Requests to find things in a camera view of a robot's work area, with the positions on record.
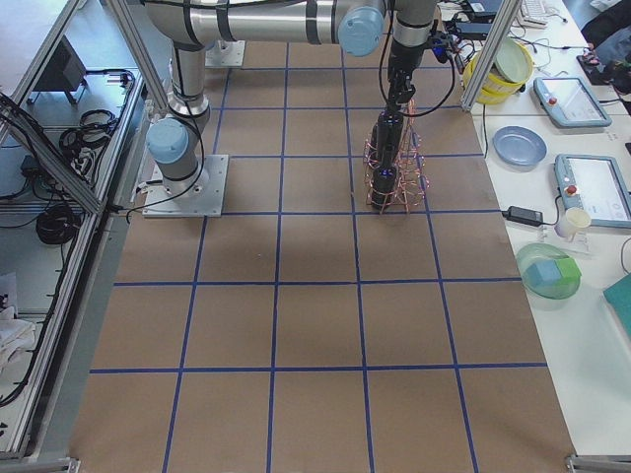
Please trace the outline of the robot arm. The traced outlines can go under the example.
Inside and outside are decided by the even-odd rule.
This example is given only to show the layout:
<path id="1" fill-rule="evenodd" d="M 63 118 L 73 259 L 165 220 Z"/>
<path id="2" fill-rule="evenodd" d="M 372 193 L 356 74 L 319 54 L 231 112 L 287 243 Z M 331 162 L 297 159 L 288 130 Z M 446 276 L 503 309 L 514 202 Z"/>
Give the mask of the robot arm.
<path id="1" fill-rule="evenodd" d="M 436 44 L 434 1 L 148 1 L 154 26 L 172 42 L 172 113 L 207 113 L 205 51 L 212 43 L 272 41 L 337 44 L 356 57 L 383 49 L 387 73 L 379 77 L 385 109 L 370 141 L 370 202 L 393 203 L 400 180 L 396 163 L 404 110 L 413 99 L 413 73 Z"/>

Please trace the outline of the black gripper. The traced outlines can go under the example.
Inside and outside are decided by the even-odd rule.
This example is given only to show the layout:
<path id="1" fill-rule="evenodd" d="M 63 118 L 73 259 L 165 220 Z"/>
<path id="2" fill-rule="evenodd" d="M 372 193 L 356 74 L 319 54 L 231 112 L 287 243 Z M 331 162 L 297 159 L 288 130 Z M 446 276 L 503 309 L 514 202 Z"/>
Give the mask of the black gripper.
<path id="1" fill-rule="evenodd" d="M 415 94 L 412 76 L 420 65 L 424 50 L 423 44 L 406 46 L 399 41 L 392 43 L 387 65 L 386 115 L 388 117 L 411 116 L 411 113 L 405 110 Z"/>

